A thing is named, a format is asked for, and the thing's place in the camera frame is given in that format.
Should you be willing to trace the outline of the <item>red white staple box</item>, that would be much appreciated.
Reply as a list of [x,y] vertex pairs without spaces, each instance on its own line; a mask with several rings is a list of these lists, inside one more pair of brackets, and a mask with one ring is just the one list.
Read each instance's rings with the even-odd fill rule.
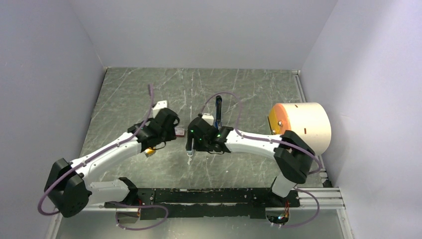
[[176,128],[175,129],[175,135],[176,135],[176,137],[184,137],[185,136],[185,130],[183,128]]

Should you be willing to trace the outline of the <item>yellow capped glue stick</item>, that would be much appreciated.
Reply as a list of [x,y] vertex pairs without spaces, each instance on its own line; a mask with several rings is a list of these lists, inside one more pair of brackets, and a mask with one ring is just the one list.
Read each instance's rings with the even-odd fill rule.
[[192,157],[194,155],[194,140],[192,138],[188,138],[187,139],[187,143],[186,143],[186,152],[188,157]]

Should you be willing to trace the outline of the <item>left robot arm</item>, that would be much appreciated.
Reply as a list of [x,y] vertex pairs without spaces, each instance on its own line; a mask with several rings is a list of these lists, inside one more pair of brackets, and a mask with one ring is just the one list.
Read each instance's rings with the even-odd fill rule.
[[126,177],[112,181],[97,181],[99,175],[124,160],[136,156],[161,143],[176,139],[177,113],[169,108],[152,110],[153,117],[131,126],[117,139],[86,156],[70,162],[61,158],[51,168],[44,194],[57,208],[57,213],[69,218],[88,205],[119,202],[131,207],[138,201],[138,188]]

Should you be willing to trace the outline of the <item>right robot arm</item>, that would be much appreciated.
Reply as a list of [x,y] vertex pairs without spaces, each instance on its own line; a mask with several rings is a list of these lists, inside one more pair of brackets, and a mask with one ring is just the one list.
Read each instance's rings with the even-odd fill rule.
[[199,115],[190,122],[187,136],[188,152],[249,153],[274,159],[280,168],[268,194],[274,206],[281,206],[296,185],[306,182],[317,159],[314,150],[291,130],[263,135],[228,126],[218,129]]

